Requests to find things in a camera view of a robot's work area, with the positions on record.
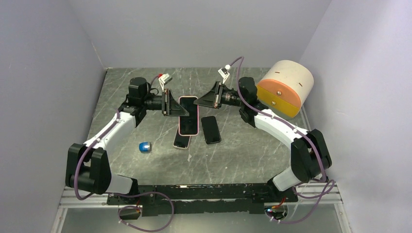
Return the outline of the black phone case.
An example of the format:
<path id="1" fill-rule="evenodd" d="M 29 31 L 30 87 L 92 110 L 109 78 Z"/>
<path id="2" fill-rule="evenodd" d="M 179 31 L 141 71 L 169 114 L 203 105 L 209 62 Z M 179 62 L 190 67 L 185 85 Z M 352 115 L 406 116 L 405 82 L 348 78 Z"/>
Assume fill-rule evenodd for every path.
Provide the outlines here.
<path id="1" fill-rule="evenodd" d="M 216 144 L 221 142 L 221 135 L 215 116 L 201 118 L 202 129 L 206 144 Z"/>

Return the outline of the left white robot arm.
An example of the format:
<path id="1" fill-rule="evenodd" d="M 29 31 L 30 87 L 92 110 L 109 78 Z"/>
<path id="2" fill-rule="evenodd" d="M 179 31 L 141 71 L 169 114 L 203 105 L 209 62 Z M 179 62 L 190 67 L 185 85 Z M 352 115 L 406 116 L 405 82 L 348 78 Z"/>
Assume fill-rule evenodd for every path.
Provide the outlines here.
<path id="1" fill-rule="evenodd" d="M 152 93 L 152 83 L 143 77 L 130 80 L 128 94 L 113 118 L 93 137 L 68 150 L 65 183 L 74 189 L 79 200 L 93 194 L 113 193 L 127 204 L 139 197 L 136 179 L 111 172 L 108 156 L 116 145 L 143 121 L 147 111 L 160 111 L 164 116 L 187 117 L 189 112 L 172 96 L 165 84 L 172 77 L 165 73 L 155 77 L 162 92 Z"/>

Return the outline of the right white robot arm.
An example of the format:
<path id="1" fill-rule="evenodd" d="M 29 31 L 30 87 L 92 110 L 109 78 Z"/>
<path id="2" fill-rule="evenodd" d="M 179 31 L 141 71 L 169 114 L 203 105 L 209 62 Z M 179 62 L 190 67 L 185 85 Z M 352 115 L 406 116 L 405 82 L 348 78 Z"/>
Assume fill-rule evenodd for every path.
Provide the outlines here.
<path id="1" fill-rule="evenodd" d="M 223 104 L 238 106 L 244 122 L 275 137 L 290 150 L 290 164 L 269 181 L 267 195 L 272 201 L 280 201 L 286 190 L 311 180 L 326 181 L 326 169 L 332 161 L 323 134 L 319 130 L 297 127 L 258 100 L 258 88 L 251 77 L 242 77 L 238 88 L 229 89 L 216 82 L 213 88 L 194 103 L 218 109 Z"/>

